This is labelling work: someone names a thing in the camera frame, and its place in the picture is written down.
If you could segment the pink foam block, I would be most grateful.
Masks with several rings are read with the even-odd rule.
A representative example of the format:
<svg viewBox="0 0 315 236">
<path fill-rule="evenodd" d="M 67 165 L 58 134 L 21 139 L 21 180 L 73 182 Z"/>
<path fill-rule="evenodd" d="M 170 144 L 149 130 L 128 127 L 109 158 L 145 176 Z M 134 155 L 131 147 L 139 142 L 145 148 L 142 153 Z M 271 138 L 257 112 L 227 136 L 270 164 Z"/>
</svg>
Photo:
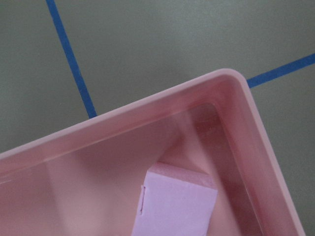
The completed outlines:
<svg viewBox="0 0 315 236">
<path fill-rule="evenodd" d="M 204 173 L 155 163 L 141 186 L 133 236 L 205 236 L 218 190 Z"/>
</svg>

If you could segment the pink plastic bin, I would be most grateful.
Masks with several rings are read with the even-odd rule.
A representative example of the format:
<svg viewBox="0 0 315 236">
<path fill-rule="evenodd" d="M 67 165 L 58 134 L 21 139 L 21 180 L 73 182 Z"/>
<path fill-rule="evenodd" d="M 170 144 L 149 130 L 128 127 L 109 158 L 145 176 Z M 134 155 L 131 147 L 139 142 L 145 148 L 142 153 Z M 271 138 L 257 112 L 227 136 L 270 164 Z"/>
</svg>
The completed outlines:
<svg viewBox="0 0 315 236">
<path fill-rule="evenodd" d="M 0 155 L 3 236 L 128 236 L 146 171 L 212 176 L 210 236 L 305 234 L 246 79 L 220 69 Z"/>
</svg>

